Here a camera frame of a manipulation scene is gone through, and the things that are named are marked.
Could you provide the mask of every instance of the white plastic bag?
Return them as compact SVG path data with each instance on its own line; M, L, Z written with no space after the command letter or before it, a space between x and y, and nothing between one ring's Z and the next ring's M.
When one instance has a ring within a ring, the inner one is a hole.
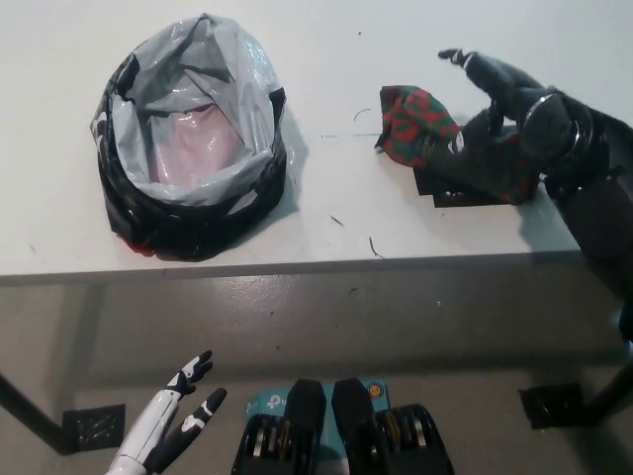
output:
M280 85L259 43L232 20L202 15L133 55L140 70L112 111L132 184L189 206L244 195L273 159L269 94Z

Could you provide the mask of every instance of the teal box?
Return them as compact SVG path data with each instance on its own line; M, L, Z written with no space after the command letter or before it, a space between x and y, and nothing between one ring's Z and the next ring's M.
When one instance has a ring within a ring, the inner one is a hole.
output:
M389 408L389 395L387 392L387 382L384 379L368 379L362 383L369 392L375 411L382 411ZM327 398L327 410L325 411L325 421L323 424L323 434L320 438L320 447L316 453L316 459L319 461L333 461L346 459L343 441L338 435L336 429L336 421L334 420L334 412L332 410L331 398L333 384L323 384L323 391ZM286 409L286 398L290 388L267 389L258 393L246 405L246 419L248 420L255 414L269 414L272 416L283 416ZM346 468L336 470L336 473L347 473Z

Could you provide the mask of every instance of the black rim of bag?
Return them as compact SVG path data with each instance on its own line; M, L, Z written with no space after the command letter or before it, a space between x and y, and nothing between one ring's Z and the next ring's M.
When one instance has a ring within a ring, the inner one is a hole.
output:
M229 215L246 193L216 205L192 207L156 200L131 183L117 152L112 102L115 94L130 100L126 95L138 71L138 61L130 54L108 81L93 123L99 175L111 229L132 248L146 253L184 260L213 257L265 218L284 193L287 152L281 137L281 119L285 91L281 88L269 95L275 127L271 145L273 159L247 190L254 190L256 197Z

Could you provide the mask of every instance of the trash bag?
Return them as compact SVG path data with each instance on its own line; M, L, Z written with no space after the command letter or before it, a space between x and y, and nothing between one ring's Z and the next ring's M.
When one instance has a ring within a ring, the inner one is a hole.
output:
M173 24L110 78L92 123L112 231L201 260L279 203L286 95L260 44L211 15Z

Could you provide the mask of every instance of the small black piece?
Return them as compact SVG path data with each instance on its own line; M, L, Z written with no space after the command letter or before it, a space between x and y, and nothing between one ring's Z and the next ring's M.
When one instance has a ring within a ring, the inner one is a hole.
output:
M569 428L583 423L583 391L576 383L519 390L519 394L532 428Z
M126 406L66 411L61 426L79 452L119 447L124 439Z
M442 178L421 168L413 169L417 194L433 195L435 208L504 205L505 202L487 193Z

